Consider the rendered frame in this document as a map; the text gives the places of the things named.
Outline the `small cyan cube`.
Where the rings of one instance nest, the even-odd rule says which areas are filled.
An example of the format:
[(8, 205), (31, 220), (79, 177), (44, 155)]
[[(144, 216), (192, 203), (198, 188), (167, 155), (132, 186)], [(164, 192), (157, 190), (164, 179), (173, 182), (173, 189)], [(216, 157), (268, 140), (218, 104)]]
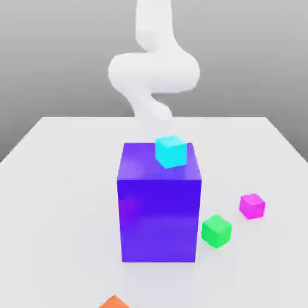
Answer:
[(177, 135), (157, 138), (155, 159), (165, 169), (184, 166), (187, 162), (187, 143)]

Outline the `small green cube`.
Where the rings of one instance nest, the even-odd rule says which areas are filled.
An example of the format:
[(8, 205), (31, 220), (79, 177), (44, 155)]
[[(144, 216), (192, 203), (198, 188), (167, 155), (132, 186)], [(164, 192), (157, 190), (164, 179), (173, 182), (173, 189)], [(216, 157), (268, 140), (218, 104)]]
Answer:
[(202, 240), (214, 248), (220, 248), (231, 237), (232, 224), (219, 215), (213, 215), (202, 222)]

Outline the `small magenta cube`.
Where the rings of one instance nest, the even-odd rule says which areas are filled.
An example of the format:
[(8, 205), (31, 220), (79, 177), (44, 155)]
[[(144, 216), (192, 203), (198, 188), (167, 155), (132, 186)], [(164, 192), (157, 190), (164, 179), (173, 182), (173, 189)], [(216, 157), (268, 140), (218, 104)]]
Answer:
[(247, 194), (240, 198), (239, 210), (248, 220), (261, 218), (265, 212), (265, 201), (257, 194)]

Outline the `small orange cube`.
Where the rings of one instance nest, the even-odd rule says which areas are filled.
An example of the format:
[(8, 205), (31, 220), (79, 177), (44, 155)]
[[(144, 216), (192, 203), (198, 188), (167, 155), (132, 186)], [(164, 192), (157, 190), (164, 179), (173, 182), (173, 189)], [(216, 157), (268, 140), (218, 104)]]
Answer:
[(113, 295), (107, 299), (99, 308), (129, 308), (118, 296)]

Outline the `large purple box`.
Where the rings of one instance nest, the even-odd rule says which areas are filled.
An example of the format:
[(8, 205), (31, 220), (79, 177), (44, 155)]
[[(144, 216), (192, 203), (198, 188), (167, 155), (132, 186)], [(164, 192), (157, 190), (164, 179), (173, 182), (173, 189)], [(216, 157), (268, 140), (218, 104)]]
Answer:
[(164, 169), (153, 143), (125, 143), (117, 176), (123, 262), (194, 262), (202, 177), (188, 144), (187, 163)]

